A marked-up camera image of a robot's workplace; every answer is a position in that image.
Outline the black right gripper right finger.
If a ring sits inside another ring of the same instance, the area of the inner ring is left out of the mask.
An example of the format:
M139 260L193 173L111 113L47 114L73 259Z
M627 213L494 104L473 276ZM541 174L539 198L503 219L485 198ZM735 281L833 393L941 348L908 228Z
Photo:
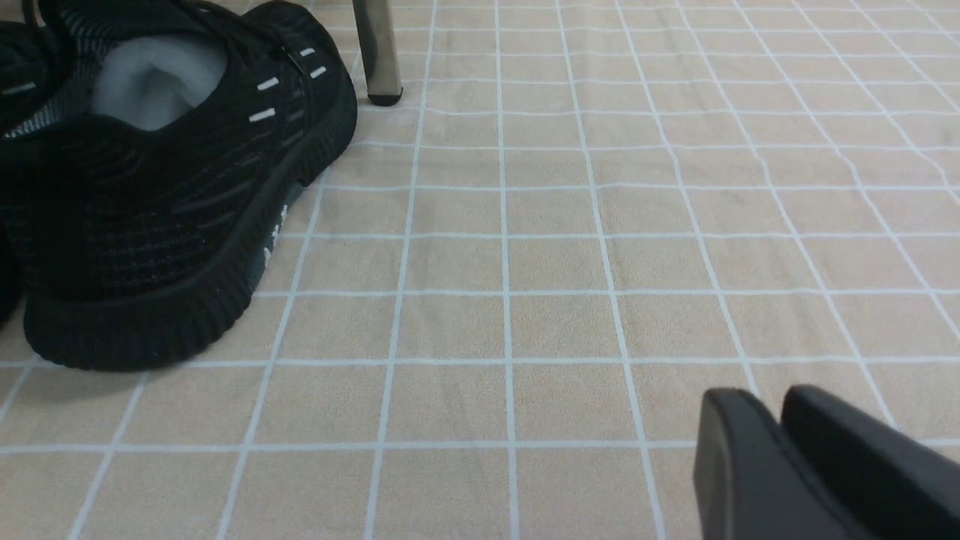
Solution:
M959 465L812 384L781 426L827 490L877 539L957 539Z

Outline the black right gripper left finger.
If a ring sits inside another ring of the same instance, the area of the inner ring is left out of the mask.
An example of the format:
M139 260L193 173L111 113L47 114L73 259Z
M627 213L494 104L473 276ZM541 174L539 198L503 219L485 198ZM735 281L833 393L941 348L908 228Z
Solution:
M693 482L703 539L877 538L740 388L703 393Z

